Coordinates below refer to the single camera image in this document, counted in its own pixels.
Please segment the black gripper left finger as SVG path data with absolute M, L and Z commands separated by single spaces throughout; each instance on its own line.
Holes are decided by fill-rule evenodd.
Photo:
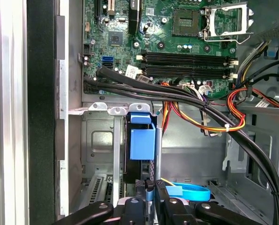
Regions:
M 152 221 L 151 208 L 154 183 L 150 179 L 136 180 L 136 195 L 124 197 L 116 206 L 98 201 L 77 210 L 56 222 L 55 225 L 145 225 Z

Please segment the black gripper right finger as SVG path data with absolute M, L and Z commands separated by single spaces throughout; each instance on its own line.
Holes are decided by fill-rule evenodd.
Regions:
M 257 221 L 214 202 L 189 203 L 170 197 L 163 180 L 155 181 L 155 207 L 160 225 L 257 225 Z

